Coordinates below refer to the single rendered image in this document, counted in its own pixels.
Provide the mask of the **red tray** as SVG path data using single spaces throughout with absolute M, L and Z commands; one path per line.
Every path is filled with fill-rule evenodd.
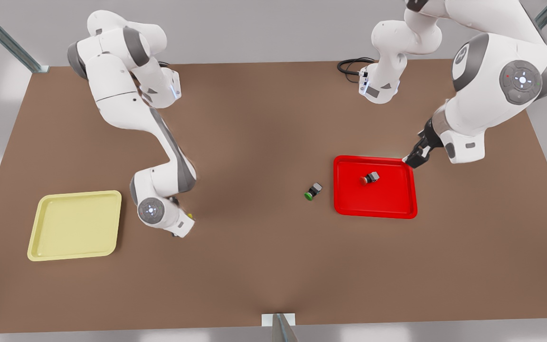
M 377 171 L 379 180 L 359 179 Z M 397 158 L 339 155 L 333 161 L 333 202 L 345 216 L 412 219 L 417 200 L 413 169 Z

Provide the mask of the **yellow tray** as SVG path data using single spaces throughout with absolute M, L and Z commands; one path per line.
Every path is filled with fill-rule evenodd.
M 40 199 L 27 256 L 33 262 L 104 257 L 115 251 L 122 195 L 116 190 Z

